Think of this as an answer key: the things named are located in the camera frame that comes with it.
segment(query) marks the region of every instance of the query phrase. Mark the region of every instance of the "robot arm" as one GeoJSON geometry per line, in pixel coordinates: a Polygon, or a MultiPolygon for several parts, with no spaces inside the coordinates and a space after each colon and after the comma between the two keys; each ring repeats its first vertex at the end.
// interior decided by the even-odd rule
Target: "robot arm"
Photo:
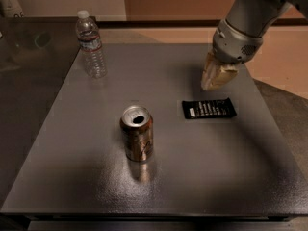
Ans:
{"type": "Polygon", "coordinates": [[[263,43],[263,34],[290,3],[308,18],[308,0],[236,0],[214,33],[202,88],[215,90],[234,78],[237,66],[254,57],[263,43]]]}

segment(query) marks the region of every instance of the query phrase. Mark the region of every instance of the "soda can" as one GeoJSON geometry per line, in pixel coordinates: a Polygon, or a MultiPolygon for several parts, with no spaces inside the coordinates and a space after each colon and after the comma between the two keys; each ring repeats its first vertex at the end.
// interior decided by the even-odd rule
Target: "soda can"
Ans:
{"type": "Polygon", "coordinates": [[[128,107],[120,120],[126,156],[136,162],[146,161],[153,153],[153,118],[142,106],[128,107]]]}

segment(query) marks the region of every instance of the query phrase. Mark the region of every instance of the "wall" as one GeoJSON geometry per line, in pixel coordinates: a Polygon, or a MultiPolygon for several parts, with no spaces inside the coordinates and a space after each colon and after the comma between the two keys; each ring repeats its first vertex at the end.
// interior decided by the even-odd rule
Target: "wall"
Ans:
{"type": "MultiPolygon", "coordinates": [[[[234,0],[19,0],[26,16],[76,16],[86,9],[100,21],[203,20],[226,16],[234,0]]],[[[302,17],[292,9],[284,17],[302,17]]]]}

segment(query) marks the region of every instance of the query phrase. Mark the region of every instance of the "plastic water bottle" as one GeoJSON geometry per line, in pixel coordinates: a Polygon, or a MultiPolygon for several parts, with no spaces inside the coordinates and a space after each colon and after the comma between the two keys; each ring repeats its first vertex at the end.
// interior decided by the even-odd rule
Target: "plastic water bottle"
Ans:
{"type": "Polygon", "coordinates": [[[76,34],[84,58],[85,71],[92,78],[101,78],[107,74],[107,68],[98,27],[87,11],[79,11],[77,15],[79,19],[76,23],[76,34]]]}

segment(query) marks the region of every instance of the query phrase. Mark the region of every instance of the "white bottle cap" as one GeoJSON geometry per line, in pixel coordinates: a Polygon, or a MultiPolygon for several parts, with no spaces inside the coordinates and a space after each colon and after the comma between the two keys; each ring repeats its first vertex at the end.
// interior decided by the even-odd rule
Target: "white bottle cap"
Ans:
{"type": "Polygon", "coordinates": [[[77,12],[77,16],[80,19],[86,19],[86,18],[89,17],[89,13],[88,13],[88,11],[79,11],[79,12],[77,12]]]}

